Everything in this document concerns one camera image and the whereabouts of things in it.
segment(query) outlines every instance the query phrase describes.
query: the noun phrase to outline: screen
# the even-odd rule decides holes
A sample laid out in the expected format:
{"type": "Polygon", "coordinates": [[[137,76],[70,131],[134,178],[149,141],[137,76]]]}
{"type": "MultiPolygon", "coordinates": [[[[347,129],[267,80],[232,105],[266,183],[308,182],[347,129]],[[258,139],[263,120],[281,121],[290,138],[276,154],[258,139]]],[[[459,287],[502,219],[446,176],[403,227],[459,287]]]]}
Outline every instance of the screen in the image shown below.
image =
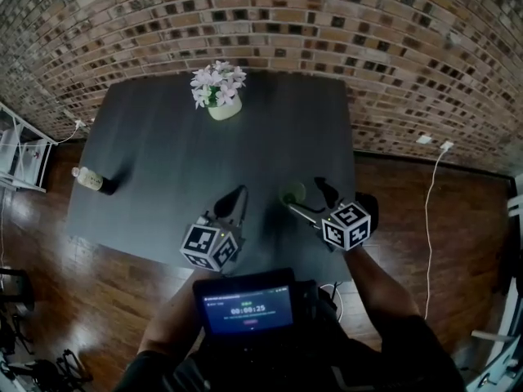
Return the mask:
{"type": "Polygon", "coordinates": [[[288,287],[204,296],[203,307],[214,334],[246,333],[293,323],[288,287]]]}

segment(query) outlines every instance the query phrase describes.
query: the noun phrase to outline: white shelf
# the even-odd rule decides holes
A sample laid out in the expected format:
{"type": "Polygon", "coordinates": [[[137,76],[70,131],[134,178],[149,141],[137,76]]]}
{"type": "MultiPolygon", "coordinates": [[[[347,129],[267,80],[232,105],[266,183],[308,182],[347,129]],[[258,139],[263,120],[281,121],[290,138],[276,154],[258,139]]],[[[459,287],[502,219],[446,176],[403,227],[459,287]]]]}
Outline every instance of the white shelf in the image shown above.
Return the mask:
{"type": "Polygon", "coordinates": [[[13,181],[14,186],[31,189],[33,185],[37,184],[38,172],[46,152],[46,144],[47,141],[45,140],[34,140],[20,147],[22,156],[18,158],[16,164],[14,176],[18,180],[13,181]]]}
{"type": "Polygon", "coordinates": [[[16,128],[7,129],[0,138],[0,172],[8,173],[11,170],[13,159],[15,158],[16,144],[18,136],[22,132],[22,124],[16,128]]]}
{"type": "Polygon", "coordinates": [[[43,174],[51,146],[56,145],[57,142],[26,122],[2,102],[0,102],[0,113],[2,114],[2,127],[9,126],[9,121],[12,121],[13,126],[6,129],[0,137],[0,187],[45,192],[46,190],[42,187],[43,174]],[[20,142],[20,136],[24,130],[26,130],[25,140],[40,139],[21,144],[19,148],[17,144],[20,142]]]}

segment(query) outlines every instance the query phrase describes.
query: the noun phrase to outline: hardwood floor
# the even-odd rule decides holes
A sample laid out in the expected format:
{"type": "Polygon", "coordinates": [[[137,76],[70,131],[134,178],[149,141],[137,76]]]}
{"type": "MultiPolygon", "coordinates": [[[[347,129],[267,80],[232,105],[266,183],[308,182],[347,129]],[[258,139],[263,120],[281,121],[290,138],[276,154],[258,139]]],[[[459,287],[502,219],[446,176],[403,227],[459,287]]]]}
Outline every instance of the hardwood floor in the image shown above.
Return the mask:
{"type": "MultiPolygon", "coordinates": [[[[131,361],[145,325],[190,270],[91,244],[65,233],[70,169],[81,145],[62,145],[49,166],[47,194],[7,192],[3,213],[6,265],[26,269],[37,297],[28,316],[37,356],[63,349],[88,367],[97,391],[111,390],[131,361]]],[[[375,260],[415,296],[427,299],[424,201],[431,166],[356,158],[357,189],[379,201],[378,230],[366,243],[375,260]]],[[[507,237],[506,180],[444,167],[429,205],[434,256],[428,323],[453,352],[493,307],[498,257],[507,237]]],[[[353,283],[340,286],[347,334],[380,347],[353,283]]]]}

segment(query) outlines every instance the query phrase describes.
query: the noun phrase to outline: flower pot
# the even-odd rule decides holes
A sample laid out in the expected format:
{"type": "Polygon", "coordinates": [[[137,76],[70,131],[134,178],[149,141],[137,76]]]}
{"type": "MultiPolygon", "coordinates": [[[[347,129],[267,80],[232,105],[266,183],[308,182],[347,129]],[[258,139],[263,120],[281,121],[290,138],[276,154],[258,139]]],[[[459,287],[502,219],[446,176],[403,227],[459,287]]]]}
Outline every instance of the flower pot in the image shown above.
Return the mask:
{"type": "Polygon", "coordinates": [[[209,114],[213,119],[217,121],[222,121],[228,119],[231,116],[235,116],[242,109],[242,101],[239,99],[239,96],[235,96],[232,100],[232,105],[222,105],[217,106],[216,108],[207,108],[209,114]]]}

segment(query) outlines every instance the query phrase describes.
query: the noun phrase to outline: table top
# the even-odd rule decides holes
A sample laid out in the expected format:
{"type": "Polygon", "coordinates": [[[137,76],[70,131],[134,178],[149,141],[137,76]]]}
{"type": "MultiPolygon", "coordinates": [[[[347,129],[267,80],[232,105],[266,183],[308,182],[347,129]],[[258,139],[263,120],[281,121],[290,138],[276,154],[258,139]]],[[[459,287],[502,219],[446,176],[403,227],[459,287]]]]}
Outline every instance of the table top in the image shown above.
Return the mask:
{"type": "Polygon", "coordinates": [[[143,78],[109,89],[81,166],[118,182],[108,196],[77,182],[68,232],[90,242],[170,265],[187,225],[238,185],[248,187],[244,247],[235,272],[291,266],[297,279],[350,279],[305,220],[279,201],[300,181],[306,203],[322,207],[313,178],[354,198],[351,125],[343,82],[297,74],[250,73],[242,110],[225,121],[194,110],[190,75],[143,78]]]}

